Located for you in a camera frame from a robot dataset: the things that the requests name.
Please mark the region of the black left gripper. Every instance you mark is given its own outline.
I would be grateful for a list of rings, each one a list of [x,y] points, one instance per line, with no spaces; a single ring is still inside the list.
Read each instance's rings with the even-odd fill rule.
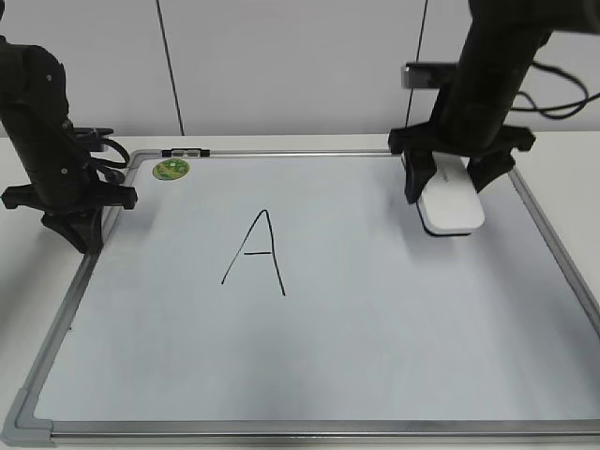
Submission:
[[[8,209],[45,212],[41,223],[81,254],[103,248],[104,206],[135,207],[137,193],[120,172],[129,163],[125,148],[109,138],[110,128],[52,127],[37,119],[4,119],[8,137],[30,183],[2,195]]]

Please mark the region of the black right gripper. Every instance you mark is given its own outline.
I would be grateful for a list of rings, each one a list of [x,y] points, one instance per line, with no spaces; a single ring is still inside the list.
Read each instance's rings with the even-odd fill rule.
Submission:
[[[404,153],[408,203],[418,201],[437,171],[431,152],[468,157],[467,172],[480,193],[514,168],[512,150],[531,150],[535,143],[531,130],[504,123],[526,74],[526,70],[512,69],[504,75],[494,70],[475,85],[475,98],[466,95],[464,80],[454,83],[453,76],[449,84],[437,90],[426,122],[390,131],[390,151]]]

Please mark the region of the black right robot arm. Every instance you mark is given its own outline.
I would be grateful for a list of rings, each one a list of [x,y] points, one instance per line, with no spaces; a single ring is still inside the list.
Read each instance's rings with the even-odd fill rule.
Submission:
[[[434,154],[467,158],[476,191],[509,173],[511,153],[531,150],[526,127],[505,119],[538,50],[554,32],[596,35],[596,1],[471,1],[472,23],[455,64],[408,62],[402,85],[438,92],[429,119],[394,128],[390,151],[405,161],[405,196],[416,203],[437,170]]]

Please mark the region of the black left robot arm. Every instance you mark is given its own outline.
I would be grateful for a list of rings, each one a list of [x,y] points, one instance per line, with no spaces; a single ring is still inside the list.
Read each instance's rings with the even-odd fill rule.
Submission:
[[[68,117],[66,72],[37,45],[1,42],[1,123],[29,182],[7,187],[7,209],[42,212],[42,224],[82,254],[103,247],[107,207],[127,210],[138,200],[125,184],[130,156],[109,128],[74,127]]]

